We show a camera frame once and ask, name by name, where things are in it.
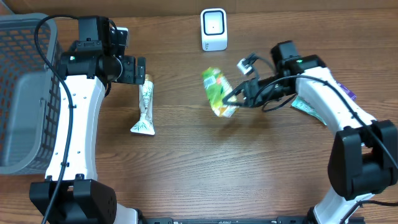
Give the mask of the green yellow snack pouch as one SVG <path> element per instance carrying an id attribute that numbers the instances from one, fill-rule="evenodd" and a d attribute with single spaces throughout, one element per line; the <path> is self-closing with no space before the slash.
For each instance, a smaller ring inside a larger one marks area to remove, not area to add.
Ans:
<path id="1" fill-rule="evenodd" d="M 220 118 L 230 118 L 239 107 L 223 103 L 223 98 L 233 90 L 223 72 L 219 68 L 209 67 L 202 73 L 202 77 L 205 93 L 214 114 Z"/>

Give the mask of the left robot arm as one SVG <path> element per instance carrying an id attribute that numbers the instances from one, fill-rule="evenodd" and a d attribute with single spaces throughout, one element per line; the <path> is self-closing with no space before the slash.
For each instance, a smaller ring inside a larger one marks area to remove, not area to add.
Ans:
<path id="1" fill-rule="evenodd" d="M 78 18 L 79 38 L 49 69 L 60 82 L 55 145 L 43 182 L 29 197 L 44 223 L 144 222 L 138 209 L 118 203 L 115 191 L 98 181 L 95 164 L 98 116 L 112 83 L 139 87 L 140 109 L 152 102 L 146 60 L 125 55 L 128 30 L 107 17 Z"/>

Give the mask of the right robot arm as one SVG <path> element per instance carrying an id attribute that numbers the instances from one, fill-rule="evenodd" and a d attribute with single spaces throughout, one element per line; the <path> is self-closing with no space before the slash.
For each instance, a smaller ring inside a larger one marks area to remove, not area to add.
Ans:
<path id="1" fill-rule="evenodd" d="M 361 109 L 317 55 L 301 56 L 291 41 L 271 49 L 274 76 L 242 82 L 223 104 L 257 108 L 283 96 L 308 102 L 334 135 L 328 162 L 331 187 L 301 223 L 348 223 L 372 197 L 397 184 L 397 127 Z"/>

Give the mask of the white tube with gold cap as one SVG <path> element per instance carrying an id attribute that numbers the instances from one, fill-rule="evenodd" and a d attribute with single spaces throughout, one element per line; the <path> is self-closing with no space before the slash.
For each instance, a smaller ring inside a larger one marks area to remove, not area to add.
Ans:
<path id="1" fill-rule="evenodd" d="M 146 74 L 144 83 L 142 85 L 139 85 L 140 118 L 138 122 L 130 129 L 130 132 L 150 136 L 155 135 L 155 128 L 153 123 L 153 99 L 153 78 L 149 74 Z"/>

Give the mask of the purple snack package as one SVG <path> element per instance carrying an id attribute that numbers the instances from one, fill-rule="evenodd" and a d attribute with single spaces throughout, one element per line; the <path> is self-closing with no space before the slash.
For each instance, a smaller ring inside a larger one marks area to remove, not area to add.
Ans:
<path id="1" fill-rule="evenodd" d="M 357 96 L 349 90 L 347 87 L 344 86 L 344 84 L 340 82 L 336 82 L 336 84 L 353 100 L 355 101 L 357 99 Z"/>

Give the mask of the teal package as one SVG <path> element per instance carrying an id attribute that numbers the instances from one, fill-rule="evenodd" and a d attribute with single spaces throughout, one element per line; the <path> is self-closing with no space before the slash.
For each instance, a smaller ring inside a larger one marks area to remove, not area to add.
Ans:
<path id="1" fill-rule="evenodd" d="M 310 116 L 313 116 L 317 118 L 319 121 L 321 121 L 324 125 L 326 125 L 326 122 L 324 119 L 316 112 L 316 110 L 308 103 L 306 102 L 303 98 L 300 96 L 297 96 L 294 101 L 291 104 L 291 107 L 298 109 L 300 111 L 303 111 L 306 114 L 309 114 Z"/>

